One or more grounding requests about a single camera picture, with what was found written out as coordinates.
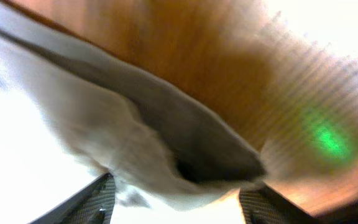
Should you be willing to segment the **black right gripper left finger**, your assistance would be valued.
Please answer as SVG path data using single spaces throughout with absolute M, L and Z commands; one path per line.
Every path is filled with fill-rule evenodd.
M 115 193 L 114 177 L 101 175 L 30 224 L 110 224 Z

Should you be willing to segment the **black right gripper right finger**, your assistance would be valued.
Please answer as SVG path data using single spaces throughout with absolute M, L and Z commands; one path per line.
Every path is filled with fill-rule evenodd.
M 318 224 L 320 221 L 268 186 L 241 189 L 239 202 L 246 224 Z

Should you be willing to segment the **grey shorts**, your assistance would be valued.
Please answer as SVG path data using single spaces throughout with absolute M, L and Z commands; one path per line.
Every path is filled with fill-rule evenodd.
M 258 153 L 173 85 L 0 3 L 0 135 L 51 137 L 107 169 L 117 201 L 178 211 L 254 189 Z

